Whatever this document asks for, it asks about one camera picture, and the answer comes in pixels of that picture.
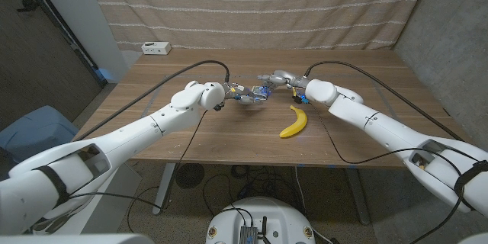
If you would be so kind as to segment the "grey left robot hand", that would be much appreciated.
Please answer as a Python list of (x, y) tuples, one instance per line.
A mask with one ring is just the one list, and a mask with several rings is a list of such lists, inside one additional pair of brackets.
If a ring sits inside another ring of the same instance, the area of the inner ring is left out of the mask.
[(252, 86), (251, 88), (237, 83), (224, 83), (224, 99), (233, 99), (240, 104), (262, 104), (268, 99), (269, 92), (263, 86)]

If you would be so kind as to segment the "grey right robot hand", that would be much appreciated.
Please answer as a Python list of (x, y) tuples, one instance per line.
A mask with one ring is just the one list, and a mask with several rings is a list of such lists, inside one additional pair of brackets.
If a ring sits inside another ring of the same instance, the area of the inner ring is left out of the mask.
[(259, 75), (257, 79), (262, 80), (260, 86), (263, 86), (268, 90), (269, 95), (279, 86), (286, 86), (287, 88), (306, 88), (310, 82), (305, 76), (298, 76), (284, 70), (275, 70), (270, 75)]

